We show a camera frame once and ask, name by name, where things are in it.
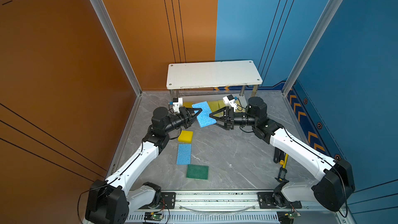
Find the yellow porous sponge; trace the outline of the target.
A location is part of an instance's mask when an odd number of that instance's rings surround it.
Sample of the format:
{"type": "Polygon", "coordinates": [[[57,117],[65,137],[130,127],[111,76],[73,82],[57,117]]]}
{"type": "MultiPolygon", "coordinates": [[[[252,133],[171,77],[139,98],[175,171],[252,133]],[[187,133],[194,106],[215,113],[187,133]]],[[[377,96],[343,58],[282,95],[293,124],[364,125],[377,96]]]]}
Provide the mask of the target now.
{"type": "Polygon", "coordinates": [[[207,104],[208,104],[211,112],[215,112],[220,109],[218,101],[208,101],[207,104]]]}
{"type": "Polygon", "coordinates": [[[226,104],[225,104],[225,102],[223,101],[223,100],[218,100],[218,107],[219,107],[219,109],[221,109],[221,108],[223,108],[223,107],[225,107],[226,106],[226,104]]]}

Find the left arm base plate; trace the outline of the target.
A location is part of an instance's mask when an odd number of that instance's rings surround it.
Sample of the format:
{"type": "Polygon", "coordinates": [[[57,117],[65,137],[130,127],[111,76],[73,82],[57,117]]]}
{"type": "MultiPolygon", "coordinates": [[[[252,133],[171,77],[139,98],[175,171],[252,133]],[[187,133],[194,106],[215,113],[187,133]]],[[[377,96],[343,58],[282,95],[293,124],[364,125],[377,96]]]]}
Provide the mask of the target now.
{"type": "Polygon", "coordinates": [[[163,207],[174,209],[176,203],[176,192],[162,192],[159,201],[149,205],[144,205],[140,209],[161,209],[163,207]]]}

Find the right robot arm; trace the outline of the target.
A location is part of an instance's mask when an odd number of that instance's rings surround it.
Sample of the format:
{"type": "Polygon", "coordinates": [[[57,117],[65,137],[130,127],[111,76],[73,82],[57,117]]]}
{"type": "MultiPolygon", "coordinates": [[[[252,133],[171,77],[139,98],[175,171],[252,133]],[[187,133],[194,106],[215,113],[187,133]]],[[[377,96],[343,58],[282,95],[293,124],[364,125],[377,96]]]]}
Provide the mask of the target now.
{"type": "Polygon", "coordinates": [[[267,104],[257,96],[248,100],[243,113],[225,106],[209,114],[225,130],[250,126],[255,136],[287,154],[315,178],[308,184],[293,183],[284,178],[274,189],[273,205],[286,208],[296,201],[318,202],[324,208],[338,212],[355,191],[351,164],[322,154],[297,139],[280,123],[268,118],[267,104]]]}

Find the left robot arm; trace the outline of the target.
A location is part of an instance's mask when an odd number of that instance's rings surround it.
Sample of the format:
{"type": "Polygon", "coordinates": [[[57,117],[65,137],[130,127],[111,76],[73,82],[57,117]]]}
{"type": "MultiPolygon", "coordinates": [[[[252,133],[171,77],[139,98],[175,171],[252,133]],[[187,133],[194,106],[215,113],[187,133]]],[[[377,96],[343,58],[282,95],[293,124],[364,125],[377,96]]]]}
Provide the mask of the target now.
{"type": "Polygon", "coordinates": [[[202,112],[201,108],[180,107],[171,114],[165,107],[153,111],[152,124],[134,155],[105,180],[96,180],[87,190],[85,220],[94,224],[123,224],[130,211],[143,206],[161,204],[161,187],[144,183],[139,189],[131,188],[144,169],[165,149],[171,131],[189,128],[202,112]]]}

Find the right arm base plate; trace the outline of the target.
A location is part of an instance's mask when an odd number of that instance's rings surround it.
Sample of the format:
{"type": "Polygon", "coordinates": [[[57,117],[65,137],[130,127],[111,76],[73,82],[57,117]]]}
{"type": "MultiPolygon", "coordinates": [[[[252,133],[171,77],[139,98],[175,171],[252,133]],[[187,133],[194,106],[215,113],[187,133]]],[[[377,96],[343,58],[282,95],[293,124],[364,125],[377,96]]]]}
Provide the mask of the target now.
{"type": "Polygon", "coordinates": [[[302,208],[300,201],[289,202],[282,194],[274,192],[258,192],[257,197],[260,209],[302,208]]]}

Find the long yellow foam sponge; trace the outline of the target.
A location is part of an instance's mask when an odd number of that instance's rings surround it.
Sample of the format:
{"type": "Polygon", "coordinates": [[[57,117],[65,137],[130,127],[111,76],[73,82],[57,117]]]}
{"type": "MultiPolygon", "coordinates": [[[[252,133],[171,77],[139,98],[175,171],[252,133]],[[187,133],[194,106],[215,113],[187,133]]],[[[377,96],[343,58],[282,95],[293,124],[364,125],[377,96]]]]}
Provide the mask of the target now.
{"type": "Polygon", "coordinates": [[[192,108],[193,102],[183,102],[182,106],[185,108],[192,108]]]}

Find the cream yellow sponge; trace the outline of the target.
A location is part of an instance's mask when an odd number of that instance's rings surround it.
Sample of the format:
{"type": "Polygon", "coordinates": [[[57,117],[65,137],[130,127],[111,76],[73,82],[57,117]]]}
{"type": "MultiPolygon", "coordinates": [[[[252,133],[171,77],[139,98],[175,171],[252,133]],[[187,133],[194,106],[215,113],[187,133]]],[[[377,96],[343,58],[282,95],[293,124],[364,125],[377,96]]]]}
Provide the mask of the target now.
{"type": "Polygon", "coordinates": [[[237,106],[237,108],[235,110],[236,113],[245,113],[246,112],[246,109],[244,107],[242,107],[239,100],[235,100],[235,104],[237,106]]]}

